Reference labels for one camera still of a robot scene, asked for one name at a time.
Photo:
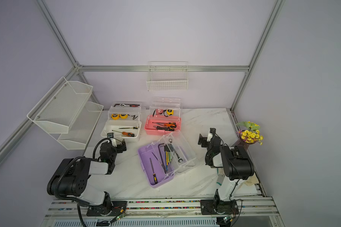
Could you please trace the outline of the purple toolbox clear lid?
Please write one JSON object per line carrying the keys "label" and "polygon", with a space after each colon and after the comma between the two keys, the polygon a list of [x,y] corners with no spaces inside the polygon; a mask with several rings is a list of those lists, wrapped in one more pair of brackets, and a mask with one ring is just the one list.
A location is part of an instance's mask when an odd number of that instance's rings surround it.
{"label": "purple toolbox clear lid", "polygon": [[[178,162],[177,156],[171,150],[169,139],[173,140],[172,144],[183,159],[182,163]],[[180,130],[166,134],[159,140],[139,148],[138,156],[142,170],[152,188],[159,187],[171,181],[176,175],[184,174],[199,165],[195,151],[188,144]],[[154,184],[149,158],[153,161],[158,184]]]}

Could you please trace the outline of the pink toolbox clear lid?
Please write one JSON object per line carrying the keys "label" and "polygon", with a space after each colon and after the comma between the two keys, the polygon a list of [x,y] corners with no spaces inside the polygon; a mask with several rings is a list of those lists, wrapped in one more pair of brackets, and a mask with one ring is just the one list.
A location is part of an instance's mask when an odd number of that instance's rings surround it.
{"label": "pink toolbox clear lid", "polygon": [[[172,116],[164,116],[163,111],[167,109],[174,110]],[[147,116],[145,122],[145,132],[148,135],[159,135],[163,136],[173,131],[163,131],[157,130],[154,126],[158,126],[153,122],[158,123],[176,123],[177,127],[174,128],[175,131],[181,130],[181,99],[173,97],[154,97],[149,109],[149,115]]]}

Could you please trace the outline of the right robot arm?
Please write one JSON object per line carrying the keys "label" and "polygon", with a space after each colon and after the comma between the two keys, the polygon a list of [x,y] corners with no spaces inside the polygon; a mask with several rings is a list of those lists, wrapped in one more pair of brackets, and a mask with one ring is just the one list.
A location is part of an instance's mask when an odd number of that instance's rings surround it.
{"label": "right robot arm", "polygon": [[224,179],[216,189],[213,199],[200,201],[202,215],[239,215],[242,202],[235,198],[249,177],[255,173],[254,164],[242,145],[229,146],[217,135],[215,128],[210,128],[206,137],[199,135],[198,145],[206,148],[205,164],[211,168],[221,168]]}

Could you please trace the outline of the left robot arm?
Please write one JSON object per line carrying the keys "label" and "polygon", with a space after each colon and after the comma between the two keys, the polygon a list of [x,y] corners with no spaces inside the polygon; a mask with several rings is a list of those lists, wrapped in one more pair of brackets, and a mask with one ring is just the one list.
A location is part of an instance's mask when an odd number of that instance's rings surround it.
{"label": "left robot arm", "polygon": [[126,150],[125,140],[116,139],[108,133],[97,143],[91,158],[63,159],[47,185],[47,193],[59,200],[77,203],[78,211],[81,207],[87,208],[88,217],[118,218],[125,213],[127,202],[113,202],[108,192],[95,188],[88,180],[91,176],[111,175],[117,154]]}

